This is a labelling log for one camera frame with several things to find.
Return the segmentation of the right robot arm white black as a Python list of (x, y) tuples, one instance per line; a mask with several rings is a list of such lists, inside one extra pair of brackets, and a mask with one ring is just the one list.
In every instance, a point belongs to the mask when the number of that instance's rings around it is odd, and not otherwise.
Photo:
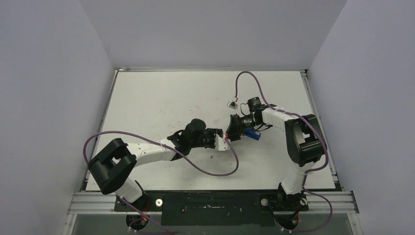
[(265, 125), (285, 133), (291, 165), (279, 185), (284, 192), (277, 195), (277, 205), (283, 210), (289, 210), (296, 204), (295, 194), (304, 191), (307, 175), (324, 169), (329, 163), (320, 125), (313, 114), (300, 116), (285, 112), (275, 105), (262, 104), (259, 97), (249, 99), (247, 105), (248, 115), (231, 116), (226, 137), (230, 141), (237, 141), (242, 135), (258, 139), (259, 135), (254, 128)]

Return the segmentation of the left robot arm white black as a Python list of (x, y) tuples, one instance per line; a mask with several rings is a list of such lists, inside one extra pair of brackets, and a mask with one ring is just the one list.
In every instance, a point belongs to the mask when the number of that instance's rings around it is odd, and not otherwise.
[(146, 197), (139, 183), (129, 177), (132, 170), (144, 164), (184, 158), (193, 148), (225, 151), (230, 147), (223, 130), (207, 128), (196, 118), (160, 141), (126, 143), (121, 138), (113, 139), (88, 162), (88, 169), (103, 194), (116, 193), (127, 199), (131, 209), (140, 211)]

